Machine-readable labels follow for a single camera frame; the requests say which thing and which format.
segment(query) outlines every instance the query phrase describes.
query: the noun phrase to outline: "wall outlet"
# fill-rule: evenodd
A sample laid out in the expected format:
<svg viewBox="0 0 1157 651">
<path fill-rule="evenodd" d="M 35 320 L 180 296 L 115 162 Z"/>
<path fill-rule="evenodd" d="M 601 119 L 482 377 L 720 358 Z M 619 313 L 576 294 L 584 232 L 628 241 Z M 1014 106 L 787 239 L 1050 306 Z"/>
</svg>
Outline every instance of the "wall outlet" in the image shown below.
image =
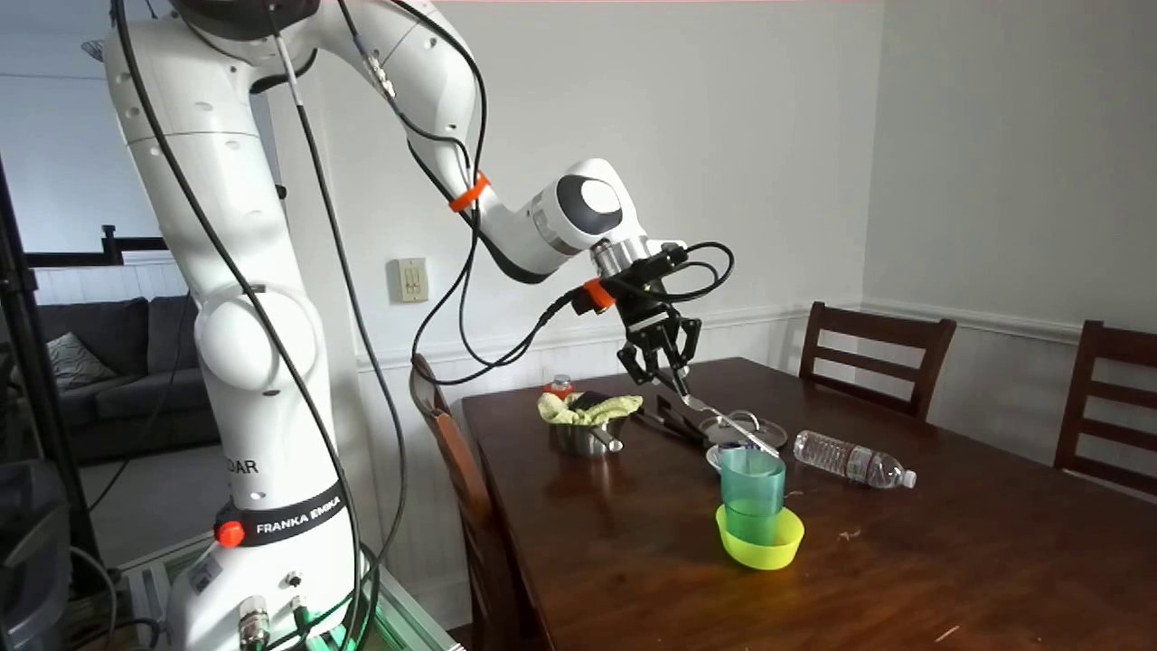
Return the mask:
<svg viewBox="0 0 1157 651">
<path fill-rule="evenodd" d="M 431 301 L 431 278 L 428 278 L 422 256 L 386 261 L 386 278 L 391 278 L 396 303 L 428 303 Z"/>
</svg>

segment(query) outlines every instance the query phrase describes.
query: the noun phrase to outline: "yellow bowl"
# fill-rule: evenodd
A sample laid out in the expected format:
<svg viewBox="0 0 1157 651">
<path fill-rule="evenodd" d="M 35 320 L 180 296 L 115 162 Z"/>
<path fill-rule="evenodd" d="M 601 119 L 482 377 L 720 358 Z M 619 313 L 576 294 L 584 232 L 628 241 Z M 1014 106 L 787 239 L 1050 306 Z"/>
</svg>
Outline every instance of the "yellow bowl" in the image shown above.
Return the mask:
<svg viewBox="0 0 1157 651">
<path fill-rule="evenodd" d="M 781 513 L 774 519 L 774 542 L 769 544 L 733 538 L 727 532 L 723 506 L 717 508 L 717 528 L 720 528 L 720 542 L 723 542 L 727 556 L 733 556 L 737 564 L 744 564 L 751 571 L 787 569 L 795 559 L 795 548 L 799 548 L 799 538 L 804 538 L 804 519 L 787 506 L 781 506 Z"/>
</svg>

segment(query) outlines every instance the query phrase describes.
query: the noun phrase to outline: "floor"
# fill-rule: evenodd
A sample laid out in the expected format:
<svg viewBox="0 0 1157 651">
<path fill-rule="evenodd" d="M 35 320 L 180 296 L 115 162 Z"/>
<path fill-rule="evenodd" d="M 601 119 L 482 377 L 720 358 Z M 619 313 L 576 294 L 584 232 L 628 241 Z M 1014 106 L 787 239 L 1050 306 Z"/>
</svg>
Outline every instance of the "floor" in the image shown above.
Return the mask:
<svg viewBox="0 0 1157 651">
<path fill-rule="evenodd" d="M 217 443 L 84 467 L 80 479 L 87 501 L 109 488 L 92 508 L 109 569 L 210 532 L 228 497 L 228 470 Z"/>
</svg>

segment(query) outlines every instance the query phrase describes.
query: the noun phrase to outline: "white wall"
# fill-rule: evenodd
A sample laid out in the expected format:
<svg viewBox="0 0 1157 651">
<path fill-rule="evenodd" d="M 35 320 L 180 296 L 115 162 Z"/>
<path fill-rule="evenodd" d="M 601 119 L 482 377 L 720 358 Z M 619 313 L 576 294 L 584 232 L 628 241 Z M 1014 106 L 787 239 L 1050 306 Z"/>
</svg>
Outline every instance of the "white wall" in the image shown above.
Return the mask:
<svg viewBox="0 0 1157 651">
<path fill-rule="evenodd" d="M 156 233 L 102 65 L 76 37 L 5 33 L 0 154 L 27 250 L 102 250 L 102 225 Z"/>
<path fill-rule="evenodd" d="M 890 0 L 869 280 L 955 313 L 934 419 L 1054 464 L 1081 318 L 1157 327 L 1157 4 Z"/>
<path fill-rule="evenodd" d="M 686 306 L 709 320 L 704 358 L 751 354 L 795 368 L 795 306 L 819 294 L 860 296 L 884 4 L 449 8 L 449 18 L 488 74 L 484 171 L 510 202 L 523 202 L 576 159 L 607 154 L 656 233 L 733 247 L 733 280 Z M 305 91 L 369 333 L 405 413 L 411 470 L 396 564 L 445 622 L 462 622 L 467 576 L 452 494 L 405 393 L 409 339 L 428 306 L 386 303 L 382 267 L 391 256 L 428 256 L 441 294 L 458 267 L 467 227 L 409 162 L 396 115 L 349 68 L 322 57 Z M 396 435 L 350 337 L 286 106 L 274 108 L 274 132 L 302 261 L 334 325 L 338 384 L 359 388 L 345 393 L 340 430 L 350 472 L 364 488 L 359 494 L 375 494 L 359 508 L 364 534 L 375 534 L 372 508 L 391 513 L 398 494 Z M 482 261 L 469 333 L 488 350 L 508 350 L 562 289 L 590 273 L 590 262 L 576 261 L 541 285 L 513 285 Z M 548 384 L 555 372 L 619 372 L 619 343 L 614 313 L 566 309 L 516 368 L 467 390 Z M 438 372 L 469 368 L 452 318 L 431 327 L 422 350 Z"/>
</svg>

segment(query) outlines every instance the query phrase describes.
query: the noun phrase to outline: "black cable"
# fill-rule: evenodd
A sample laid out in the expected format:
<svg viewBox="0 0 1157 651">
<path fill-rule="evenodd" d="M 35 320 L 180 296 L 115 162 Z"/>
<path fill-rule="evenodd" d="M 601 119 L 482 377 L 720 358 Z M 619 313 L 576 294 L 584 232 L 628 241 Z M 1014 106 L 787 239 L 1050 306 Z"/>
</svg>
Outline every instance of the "black cable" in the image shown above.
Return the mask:
<svg viewBox="0 0 1157 651">
<path fill-rule="evenodd" d="M 729 272 L 733 272 L 733 254 L 723 247 L 723 241 L 695 241 L 695 247 L 686 247 L 686 256 L 692 254 L 699 254 L 699 250 L 720 250 L 723 256 L 727 256 L 727 267 L 720 272 L 720 267 L 714 267 L 714 262 L 704 262 L 704 261 L 686 261 L 681 272 L 695 272 L 695 267 L 704 267 L 709 273 L 714 273 L 714 280 L 704 280 L 701 289 L 692 289 L 692 294 L 670 294 L 670 289 L 656 289 L 656 285 L 649 285 L 649 289 L 628 289 L 628 294 L 640 294 L 640 296 L 652 296 L 652 301 L 667 301 L 667 303 L 686 303 L 686 301 L 701 301 L 701 296 L 709 296 L 709 294 L 717 294 L 727 278 L 729 278 Z"/>
<path fill-rule="evenodd" d="M 562 306 L 567 306 L 567 303 L 576 301 L 576 294 L 584 294 L 584 289 L 573 289 L 573 294 L 556 296 L 556 301 L 539 313 L 539 320 L 534 320 L 498 361 L 492 361 L 492 365 L 484 365 L 484 368 L 479 368 L 479 372 L 467 372 L 467 377 L 428 377 L 428 380 L 438 384 L 438 388 L 458 388 L 458 384 L 475 384 L 479 377 L 488 377 L 488 372 L 496 372 L 496 368 L 504 368 L 504 365 L 513 365 L 516 358 L 523 358 L 523 354 L 533 350 L 533 343 L 534 343 L 534 337 L 548 327 L 548 320 L 551 320 Z"/>
<path fill-rule="evenodd" d="M 428 27 L 438 33 L 441 38 L 449 38 L 449 42 L 462 55 L 462 62 L 469 65 L 469 72 L 475 72 L 475 78 L 479 78 L 479 113 L 482 113 L 482 119 L 479 119 L 475 171 L 482 171 L 482 149 L 484 149 L 484 127 L 488 127 L 488 91 L 484 91 L 484 74 L 482 74 L 479 62 L 475 62 L 469 49 L 467 49 L 452 33 L 445 33 L 431 13 L 415 9 L 415 8 L 405 4 L 405 0 L 398 0 L 398 8 L 405 8 L 420 24 L 428 24 Z M 355 18 L 350 18 L 350 9 L 349 9 L 345 0 L 340 0 L 340 9 L 345 9 L 349 33 L 350 33 L 359 55 L 361 55 L 364 65 L 369 65 L 364 38 L 361 38 L 361 33 L 359 33 L 359 24 L 355 24 Z M 398 113 L 398 119 L 400 119 L 411 132 L 431 138 L 431 139 L 449 139 L 449 145 L 457 145 L 458 153 L 467 149 L 458 138 L 438 138 L 438 132 L 420 128 L 420 127 L 396 106 L 391 95 L 386 95 L 386 102 L 391 102 L 391 108 Z M 445 200 L 452 200 L 452 190 L 434 178 L 434 171 L 431 171 L 420 154 L 415 154 L 415 162 L 420 162 L 420 171 L 428 174 L 428 179 L 431 179 L 434 186 L 441 186 Z M 431 380 L 441 384 L 441 388 L 469 384 L 469 380 L 479 380 L 479 377 L 484 377 L 484 372 L 492 372 L 492 368 L 498 368 L 498 365 L 513 365 L 513 361 L 529 350 L 529 343 L 534 339 L 534 333 L 541 327 L 541 325 L 534 325 L 516 347 L 510 347 L 510 350 L 508 350 L 504 358 L 496 358 L 496 361 L 492 361 L 492 358 L 482 358 L 482 354 L 475 350 L 475 343 L 469 343 L 469 337 L 467 337 L 467 327 L 462 327 L 462 320 L 467 320 L 462 309 L 467 309 L 467 294 L 469 294 L 469 273 L 475 273 L 479 239 L 482 239 L 479 208 L 462 208 L 462 221 L 467 221 L 467 227 L 469 227 L 469 254 L 467 254 L 457 280 L 441 294 L 441 301 L 434 301 L 434 306 L 431 306 L 428 318 L 420 320 L 420 327 L 415 327 L 415 337 L 411 337 L 411 354 L 420 350 L 420 339 L 422 339 L 428 325 L 434 320 L 434 313 L 449 303 L 452 294 L 458 294 L 458 339 L 462 339 L 462 347 L 467 347 L 467 354 L 469 354 L 479 365 L 484 365 L 484 368 L 482 368 L 482 372 L 469 372 L 469 377 L 458 377 L 458 380 L 434 380 L 434 377 L 431 377 Z"/>
<path fill-rule="evenodd" d="M 469 278 L 469 267 L 475 267 L 475 250 L 479 250 L 479 233 L 469 239 L 469 250 L 462 256 L 462 267 L 458 273 L 449 280 L 449 289 L 434 301 L 434 306 L 422 313 L 422 320 L 415 325 L 411 339 L 409 339 L 409 358 L 420 354 L 420 343 L 434 320 L 434 313 L 458 294 L 458 285 Z"/>
<path fill-rule="evenodd" d="M 345 273 L 345 289 L 349 289 L 349 303 L 355 309 L 355 325 L 359 325 L 359 339 L 369 354 L 369 368 L 375 377 L 375 388 L 379 393 L 386 399 L 386 413 L 391 413 L 391 425 L 396 425 L 396 443 L 398 443 L 398 506 L 396 506 L 396 515 L 382 532 L 382 548 L 396 544 L 396 534 L 400 528 L 400 515 L 405 515 L 405 497 L 409 497 L 409 450 L 405 450 L 405 435 L 400 435 L 400 415 L 398 415 L 398 403 L 396 403 L 396 393 L 386 388 L 386 377 L 379 368 L 379 354 L 369 339 L 369 327 L 364 327 L 364 313 L 361 313 L 361 301 L 359 301 L 359 285 L 355 285 L 355 273 L 350 273 L 350 261 L 349 261 L 349 247 L 345 247 L 345 233 L 340 233 L 340 221 L 338 221 L 338 207 L 334 207 L 334 196 L 329 196 L 329 179 L 325 179 L 325 171 L 322 171 L 322 154 L 319 154 L 319 139 L 316 139 L 316 127 L 312 127 L 312 115 L 305 108 L 305 102 L 294 102 L 297 106 L 297 122 L 302 122 L 302 132 L 306 139 L 306 153 L 312 153 L 312 171 L 316 171 L 316 179 L 319 179 L 319 190 L 322 190 L 322 207 L 325 207 L 325 225 L 329 225 L 329 239 L 334 239 L 334 250 L 338 250 L 338 262 L 340 262 L 340 273 Z"/>
<path fill-rule="evenodd" d="M 338 8 L 340 8 L 340 13 L 345 13 L 345 24 L 349 24 L 349 33 L 350 33 L 350 38 L 355 38 L 355 45 L 359 45 L 369 74 L 375 74 L 372 55 L 364 49 L 364 38 L 361 38 L 361 33 L 359 33 L 359 20 L 355 20 L 349 0 L 338 0 Z M 441 38 L 449 38 L 449 42 L 467 57 L 467 65 L 469 65 L 475 74 L 479 74 L 482 122 L 484 122 L 484 84 L 482 84 L 482 72 L 479 72 L 475 57 L 467 55 L 467 45 L 462 45 L 457 37 L 449 37 L 438 20 L 431 20 L 422 9 L 415 9 L 415 8 L 409 8 L 409 4 L 400 4 L 400 0 L 398 0 L 398 8 L 405 8 L 420 24 L 428 24 L 428 27 L 438 33 Z M 469 171 L 482 171 L 482 138 L 479 138 L 479 149 L 475 149 L 475 154 L 469 154 L 469 149 L 467 149 L 458 138 L 445 138 L 445 132 L 431 132 L 431 128 L 415 127 L 415 122 L 398 108 L 398 102 L 396 102 L 396 95 L 391 95 L 386 85 L 379 85 L 379 95 L 386 98 L 386 106 L 396 108 L 396 115 L 405 122 L 409 132 L 420 132 L 420 138 L 428 138 L 428 139 L 441 139 L 441 145 L 458 149 L 462 171 L 467 171 L 467 174 L 462 174 L 462 184 L 469 186 L 469 184 L 475 184 Z"/>
<path fill-rule="evenodd" d="M 114 0 L 109 18 L 114 18 L 114 24 L 115 24 L 115 37 L 120 37 L 120 45 L 124 45 L 124 57 L 126 57 L 126 68 L 132 68 L 132 84 L 133 84 L 133 91 L 138 91 L 138 98 L 140 98 L 140 113 L 146 113 L 146 119 L 150 119 L 150 128 L 156 132 L 156 145 L 158 145 L 164 159 L 169 162 L 175 179 L 176 179 L 180 196 L 187 200 L 193 218 L 200 221 L 200 227 L 203 227 L 203 233 L 210 239 L 210 247 L 217 250 L 221 262 L 233 272 L 235 285 L 240 285 L 240 289 L 246 294 L 246 301 L 253 303 L 253 313 L 257 313 L 262 327 L 263 327 L 269 339 L 274 343 L 281 365 L 286 365 L 291 377 L 294 377 L 294 388 L 302 390 L 302 399 L 305 399 L 305 403 L 306 403 L 306 413 L 312 413 L 312 419 L 316 419 L 316 425 L 319 425 L 319 436 L 322 436 L 322 443 L 325 443 L 329 467 L 334 467 L 334 472 L 338 472 L 340 501 L 349 506 L 350 548 L 355 548 L 355 583 L 359 583 L 359 576 L 361 576 L 361 571 L 359 571 L 359 528 L 355 528 L 355 508 L 350 508 L 350 497 L 349 497 L 349 472 L 345 472 L 345 467 L 340 467 L 340 458 L 338 458 L 338 447 L 334 447 L 334 441 L 329 441 L 329 425 L 325 425 L 325 419 L 322 419 L 322 413 L 319 413 L 319 403 L 316 403 L 316 399 L 312 399 L 302 368 L 294 365 L 294 358 L 291 358 L 280 327 L 272 325 L 272 318 L 269 318 L 257 289 L 250 285 L 250 278 L 244 273 L 244 267 L 233 261 L 233 254 L 228 254 L 228 247 L 221 241 L 217 227 L 210 225 L 203 202 L 194 200 L 194 190 L 193 190 L 193 184 L 187 184 L 187 178 L 185 178 L 185 167 L 176 162 L 176 153 L 169 149 L 169 138 L 167 138 L 164 127 L 158 127 L 158 115 L 156 115 L 156 108 L 151 108 L 151 98 L 150 98 L 150 85 L 146 85 L 146 74 L 140 74 L 133 42 L 132 42 L 132 24 L 126 24 L 124 0 Z"/>
<path fill-rule="evenodd" d="M 312 625 L 316 625 L 316 622 L 325 622 L 325 617 L 329 617 L 338 606 L 345 606 L 345 605 L 359 606 L 359 601 L 364 601 L 364 597 L 361 597 L 361 585 L 369 583 L 369 593 L 372 593 L 372 597 L 369 597 L 369 611 L 361 614 L 361 628 L 359 628 L 359 646 L 364 646 L 369 622 L 375 617 L 375 601 L 379 601 L 379 571 L 375 571 L 379 556 L 375 556 L 364 542 L 361 542 L 359 548 L 369 556 L 364 576 L 355 583 L 355 588 L 350 588 L 340 605 L 312 614 Z M 263 646 L 274 651 L 274 646 L 286 646 L 286 643 L 294 643 L 294 641 L 305 641 L 306 628 L 291 628 L 291 632 L 281 632 L 280 641 L 272 641 L 272 643 L 263 643 Z"/>
<path fill-rule="evenodd" d="M 94 494 L 94 501 L 87 506 L 87 513 L 94 513 L 105 497 L 109 497 L 109 491 L 115 488 L 115 479 L 120 479 L 120 472 L 132 467 L 132 458 L 124 458 L 120 467 L 115 467 L 115 472 L 105 479 L 105 488 Z"/>
</svg>

